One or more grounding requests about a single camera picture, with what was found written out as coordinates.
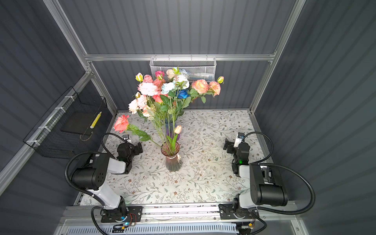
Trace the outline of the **coral pink rose stem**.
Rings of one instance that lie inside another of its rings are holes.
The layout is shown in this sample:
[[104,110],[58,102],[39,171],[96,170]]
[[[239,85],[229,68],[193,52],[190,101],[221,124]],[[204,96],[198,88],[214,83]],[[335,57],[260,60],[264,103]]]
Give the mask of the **coral pink rose stem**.
[[115,124],[114,124],[114,130],[116,132],[122,133],[125,131],[131,132],[133,135],[136,135],[139,137],[139,140],[141,142],[147,142],[151,141],[152,143],[156,144],[159,148],[162,147],[161,144],[155,142],[151,135],[147,134],[145,131],[140,130],[137,126],[134,124],[131,124],[128,120],[129,116],[122,115],[117,118]]

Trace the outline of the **red glass vase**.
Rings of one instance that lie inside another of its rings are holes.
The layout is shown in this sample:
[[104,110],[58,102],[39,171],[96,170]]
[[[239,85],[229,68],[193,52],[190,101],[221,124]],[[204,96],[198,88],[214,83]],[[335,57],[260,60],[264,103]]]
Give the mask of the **red glass vase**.
[[171,171],[175,172],[180,170],[182,166],[180,152],[180,145],[178,143],[175,144],[175,152],[173,154],[168,153],[167,143],[164,143],[161,147],[161,153],[165,156],[165,166],[166,168]]

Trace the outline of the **blue purple glass vase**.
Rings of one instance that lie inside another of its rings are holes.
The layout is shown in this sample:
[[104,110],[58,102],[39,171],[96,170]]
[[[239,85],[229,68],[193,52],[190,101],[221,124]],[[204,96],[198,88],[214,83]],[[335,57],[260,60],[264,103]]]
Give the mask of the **blue purple glass vase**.
[[167,136],[173,138],[175,133],[174,130],[177,126],[177,118],[175,118],[175,121],[173,121],[171,118],[169,120],[165,120],[165,133]]

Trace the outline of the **small pink tulip stem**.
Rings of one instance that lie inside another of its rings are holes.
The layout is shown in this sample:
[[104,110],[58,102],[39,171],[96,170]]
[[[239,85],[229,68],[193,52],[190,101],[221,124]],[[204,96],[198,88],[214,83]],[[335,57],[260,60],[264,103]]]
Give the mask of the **small pink tulip stem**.
[[173,138],[166,136],[166,138],[167,138],[167,149],[168,149],[169,155],[175,154],[176,149],[177,149],[177,141],[179,139],[179,135],[180,135],[181,131],[182,131],[182,126],[178,125],[178,126],[176,126],[176,128],[174,130],[175,135],[174,135]]

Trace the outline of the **cream peony spray stem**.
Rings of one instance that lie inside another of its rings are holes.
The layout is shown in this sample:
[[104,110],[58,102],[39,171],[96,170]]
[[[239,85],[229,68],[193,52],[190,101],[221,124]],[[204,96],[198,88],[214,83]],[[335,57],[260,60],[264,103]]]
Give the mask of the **cream peony spray stem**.
[[160,138],[159,144],[163,145],[166,140],[165,127],[159,128],[155,125],[154,112],[152,110],[152,97],[161,94],[158,94],[157,86],[143,82],[143,78],[144,76],[141,73],[136,75],[136,80],[139,81],[138,92],[129,103],[128,109],[132,114],[138,114],[144,120],[152,123]]

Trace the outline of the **pink cream spray rose stem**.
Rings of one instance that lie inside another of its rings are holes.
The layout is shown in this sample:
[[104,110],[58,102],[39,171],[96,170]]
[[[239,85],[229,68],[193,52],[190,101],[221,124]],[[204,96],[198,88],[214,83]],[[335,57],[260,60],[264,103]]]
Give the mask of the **pink cream spray rose stem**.
[[163,85],[164,83],[166,83],[165,79],[162,79],[162,80],[155,79],[155,80],[153,80],[153,79],[152,79],[152,76],[150,76],[150,75],[148,75],[148,74],[144,76],[144,78],[143,78],[143,82],[145,82],[145,83],[152,83],[153,85],[157,86],[157,88],[158,88],[158,89],[157,89],[158,94],[160,94],[161,91],[162,91],[162,85]]

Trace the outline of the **peach spray rose branch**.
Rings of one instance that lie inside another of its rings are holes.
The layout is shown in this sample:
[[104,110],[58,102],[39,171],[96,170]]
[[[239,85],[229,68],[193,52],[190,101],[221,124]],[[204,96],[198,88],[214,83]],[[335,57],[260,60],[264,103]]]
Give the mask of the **peach spray rose branch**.
[[194,81],[191,84],[191,86],[187,88],[191,96],[191,101],[189,105],[197,99],[200,99],[202,103],[205,104],[206,96],[212,96],[212,97],[219,96],[221,93],[221,84],[223,82],[224,82],[224,76],[220,76],[216,81],[211,81],[211,82],[207,82],[204,79]]

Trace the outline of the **blue rose stem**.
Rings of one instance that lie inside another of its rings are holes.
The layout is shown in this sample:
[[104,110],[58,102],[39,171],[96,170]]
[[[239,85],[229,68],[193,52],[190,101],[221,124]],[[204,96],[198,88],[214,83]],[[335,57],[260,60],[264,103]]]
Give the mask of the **blue rose stem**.
[[182,116],[184,111],[191,101],[190,92],[187,89],[181,90],[177,93],[177,116]]

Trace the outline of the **hot pink rose stem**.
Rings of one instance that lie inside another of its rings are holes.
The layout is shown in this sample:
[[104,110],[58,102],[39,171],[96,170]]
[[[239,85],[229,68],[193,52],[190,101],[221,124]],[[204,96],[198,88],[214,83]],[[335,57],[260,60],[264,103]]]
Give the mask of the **hot pink rose stem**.
[[163,71],[158,70],[158,71],[155,72],[155,76],[158,80],[163,80],[164,75],[165,75],[165,73]]

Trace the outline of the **white green spray stem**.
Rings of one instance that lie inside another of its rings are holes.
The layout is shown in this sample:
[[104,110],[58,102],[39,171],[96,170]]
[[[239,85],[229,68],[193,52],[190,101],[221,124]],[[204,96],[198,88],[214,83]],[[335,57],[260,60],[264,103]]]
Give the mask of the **white green spray stem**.
[[177,116],[177,93],[181,90],[190,87],[190,82],[187,77],[179,72],[178,68],[173,69],[175,72],[175,77],[169,82],[162,85],[161,98],[164,104],[167,106],[167,116],[166,119],[170,118],[175,121]]

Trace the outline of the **large pale pink rose stem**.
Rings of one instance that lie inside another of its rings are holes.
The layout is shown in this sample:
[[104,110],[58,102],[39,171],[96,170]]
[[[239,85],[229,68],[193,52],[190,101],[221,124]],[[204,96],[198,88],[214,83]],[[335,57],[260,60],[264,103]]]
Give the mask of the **large pale pink rose stem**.
[[167,116],[167,106],[164,104],[160,95],[152,97],[152,110],[154,112],[154,122],[159,128],[163,128]]

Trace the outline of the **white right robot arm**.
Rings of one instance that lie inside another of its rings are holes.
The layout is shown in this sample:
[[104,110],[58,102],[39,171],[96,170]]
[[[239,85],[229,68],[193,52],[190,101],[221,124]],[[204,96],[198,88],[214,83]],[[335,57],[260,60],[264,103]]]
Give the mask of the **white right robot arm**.
[[249,163],[250,146],[240,139],[235,142],[225,140],[224,150],[232,154],[232,171],[239,178],[249,180],[250,190],[236,195],[230,212],[237,218],[248,216],[248,210],[255,206],[286,206],[288,195],[278,168]]

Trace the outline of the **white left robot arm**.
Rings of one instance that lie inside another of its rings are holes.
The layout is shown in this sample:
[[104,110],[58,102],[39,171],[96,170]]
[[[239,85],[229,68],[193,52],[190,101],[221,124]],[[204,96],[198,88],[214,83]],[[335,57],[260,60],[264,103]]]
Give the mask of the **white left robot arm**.
[[100,203],[102,223],[141,221],[142,206],[127,206],[125,199],[107,184],[106,175],[128,174],[134,156],[143,153],[141,143],[126,141],[117,148],[118,158],[108,152],[83,152],[67,163],[64,176],[70,187]]

